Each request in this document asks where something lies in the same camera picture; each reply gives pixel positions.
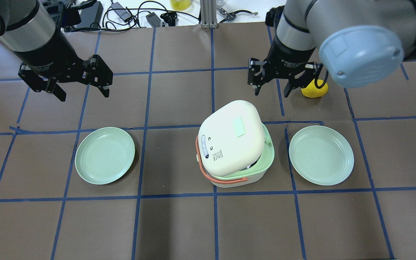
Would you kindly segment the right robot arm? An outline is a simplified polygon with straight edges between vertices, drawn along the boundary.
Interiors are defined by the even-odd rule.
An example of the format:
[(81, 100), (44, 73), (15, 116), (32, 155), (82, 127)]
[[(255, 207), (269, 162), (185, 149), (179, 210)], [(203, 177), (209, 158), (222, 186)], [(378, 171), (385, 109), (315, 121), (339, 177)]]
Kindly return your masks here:
[(255, 95), (273, 79), (287, 79), (284, 96), (317, 79), (310, 62), (318, 49), (335, 83), (364, 87), (416, 60), (416, 0), (288, 0), (267, 12), (275, 29), (264, 60), (249, 60), (247, 83)]

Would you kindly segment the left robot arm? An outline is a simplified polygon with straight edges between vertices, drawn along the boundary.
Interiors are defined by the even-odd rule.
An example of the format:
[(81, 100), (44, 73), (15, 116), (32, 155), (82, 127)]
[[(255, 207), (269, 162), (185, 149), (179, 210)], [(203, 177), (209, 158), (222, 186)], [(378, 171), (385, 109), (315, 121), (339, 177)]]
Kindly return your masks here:
[(0, 0), (0, 42), (21, 60), (18, 76), (32, 91), (45, 91), (65, 101), (66, 92), (59, 84), (79, 82), (109, 97), (113, 82), (109, 66), (97, 54), (81, 59), (61, 31), (81, 23), (79, 10), (94, 4), (94, 0), (80, 4)]

